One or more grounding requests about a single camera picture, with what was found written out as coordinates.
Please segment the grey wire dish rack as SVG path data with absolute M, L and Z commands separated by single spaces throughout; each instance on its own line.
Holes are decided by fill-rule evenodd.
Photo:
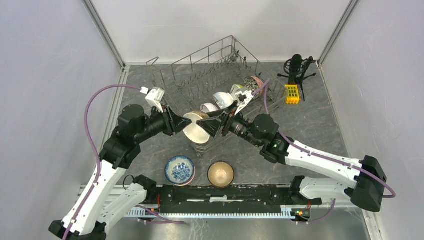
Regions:
M 230 93 L 246 77 L 269 81 L 267 106 L 271 111 L 285 103 L 287 88 L 234 36 L 229 35 L 173 63 L 159 63 L 158 57 L 146 62 L 153 84 L 164 89 L 164 102 L 183 115 L 199 111 L 201 104 L 213 103 L 213 94 Z

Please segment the green and white bowl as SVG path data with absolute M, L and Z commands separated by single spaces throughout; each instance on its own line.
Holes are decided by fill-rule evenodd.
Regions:
M 244 92 L 245 88 L 243 85 L 234 84 L 231 87 L 230 94 L 235 98 L 236 96 L 240 96 Z

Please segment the floral brown patterned bowl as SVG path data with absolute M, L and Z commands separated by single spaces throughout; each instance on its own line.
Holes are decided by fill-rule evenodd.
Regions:
M 252 92 L 255 92 L 263 85 L 263 81 L 257 76 L 247 76 L 243 80 L 243 86 Z

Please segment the brown rimmed cream bowl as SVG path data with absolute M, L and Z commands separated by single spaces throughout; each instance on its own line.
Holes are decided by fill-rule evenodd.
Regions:
M 212 163 L 207 171 L 208 181 L 217 188 L 230 186 L 235 179 L 234 168 L 226 161 Z

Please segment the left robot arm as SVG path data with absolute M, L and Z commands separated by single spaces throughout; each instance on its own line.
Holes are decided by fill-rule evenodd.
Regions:
M 50 224 L 49 232 L 62 240 L 104 240 L 137 204 L 153 203 L 157 198 L 156 182 L 140 175 L 124 193 L 105 205 L 118 180 L 141 153 L 141 143 L 160 133 L 174 136 L 191 123 L 168 106 L 153 107 L 150 115 L 140 105 L 126 106 L 111 137 L 96 155 L 99 165 L 88 186 L 70 212 Z

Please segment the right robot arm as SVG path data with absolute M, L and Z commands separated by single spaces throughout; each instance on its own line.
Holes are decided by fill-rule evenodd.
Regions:
M 196 125 L 210 136 L 233 133 L 261 148 L 259 154 L 270 163 L 304 168 L 325 177 L 296 177 L 289 189 L 289 199 L 295 204 L 313 199 L 349 199 L 363 210 L 378 213 L 386 198 L 387 176 L 372 156 L 348 158 L 311 148 L 279 132 L 279 125 L 269 114 L 259 114 L 248 121 L 235 106 L 208 113 Z

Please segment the blue floral bowl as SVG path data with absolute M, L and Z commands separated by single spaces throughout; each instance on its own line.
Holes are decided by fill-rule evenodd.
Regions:
M 164 174 L 171 184 L 179 184 L 190 177 L 193 168 L 195 165 L 189 157 L 177 155 L 166 163 Z

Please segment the yellow block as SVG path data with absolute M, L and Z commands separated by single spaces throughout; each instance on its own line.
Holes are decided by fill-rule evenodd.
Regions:
M 297 105 L 300 103 L 300 92 L 296 84 L 286 84 L 287 96 L 285 103 L 288 105 Z

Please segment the black microphone on tripod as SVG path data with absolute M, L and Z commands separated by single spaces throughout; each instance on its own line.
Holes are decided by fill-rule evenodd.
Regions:
M 313 73 L 305 76 L 310 65 L 316 62 L 317 61 L 312 56 L 303 59 L 300 54 L 294 54 L 293 57 L 287 60 L 283 65 L 283 70 L 287 75 L 278 73 L 277 76 L 280 78 L 287 78 L 289 85 L 298 85 L 302 93 L 303 101 L 305 101 L 303 82 L 316 75 L 316 73 Z

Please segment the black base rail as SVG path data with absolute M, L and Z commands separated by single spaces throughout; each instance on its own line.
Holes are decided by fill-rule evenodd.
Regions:
M 165 214 L 271 214 L 281 206 L 318 206 L 287 185 L 163 185 L 153 194 Z

